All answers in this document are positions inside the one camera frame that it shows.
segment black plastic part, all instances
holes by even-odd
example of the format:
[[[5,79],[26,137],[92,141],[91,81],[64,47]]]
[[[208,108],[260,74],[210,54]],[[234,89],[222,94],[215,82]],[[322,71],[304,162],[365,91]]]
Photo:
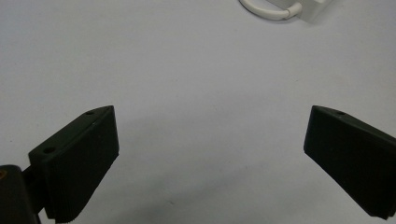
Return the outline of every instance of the black plastic part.
[[[304,151],[370,216],[394,216],[395,138],[344,112],[314,105]]]
[[[0,166],[0,223],[38,224],[20,167]]]
[[[57,223],[74,220],[118,155],[114,107],[82,114],[29,153],[33,208],[44,204]]]

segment white background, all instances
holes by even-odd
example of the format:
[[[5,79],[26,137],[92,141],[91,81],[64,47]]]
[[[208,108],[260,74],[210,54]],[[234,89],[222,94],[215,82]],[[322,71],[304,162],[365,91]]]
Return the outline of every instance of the white background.
[[[312,105],[396,135],[395,11],[334,0],[308,24],[237,0],[0,0],[0,164],[25,169],[114,105],[120,156],[73,223],[394,223],[303,146]]]

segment white cable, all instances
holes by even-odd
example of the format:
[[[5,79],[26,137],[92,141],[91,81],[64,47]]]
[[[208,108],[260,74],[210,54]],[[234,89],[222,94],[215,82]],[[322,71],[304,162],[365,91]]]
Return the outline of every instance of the white cable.
[[[249,0],[239,0],[239,2],[241,2],[242,6],[244,6],[251,13],[272,21],[289,19],[299,14],[303,10],[303,6],[299,2],[294,3],[291,7],[283,11],[275,11],[275,10],[268,10],[265,8],[255,7],[250,3]]]

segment white table surface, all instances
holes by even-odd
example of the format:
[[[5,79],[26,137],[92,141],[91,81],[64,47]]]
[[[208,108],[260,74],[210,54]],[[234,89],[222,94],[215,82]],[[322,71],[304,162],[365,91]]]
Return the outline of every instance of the white table surface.
[[[394,223],[303,145],[312,105],[396,136],[395,10],[334,0],[308,24],[237,0],[0,0],[0,164],[114,105],[120,156],[73,223]]]

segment screw hole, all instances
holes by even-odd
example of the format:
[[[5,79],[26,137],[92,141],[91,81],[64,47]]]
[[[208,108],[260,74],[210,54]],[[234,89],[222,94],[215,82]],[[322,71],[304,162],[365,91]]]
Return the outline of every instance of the screw hole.
[[[4,177],[6,177],[6,175],[7,175],[7,171],[0,170],[0,179],[3,179]]]
[[[43,152],[46,154],[50,154],[50,153],[54,152],[55,149],[56,149],[55,147],[47,147],[46,149],[43,150]]]

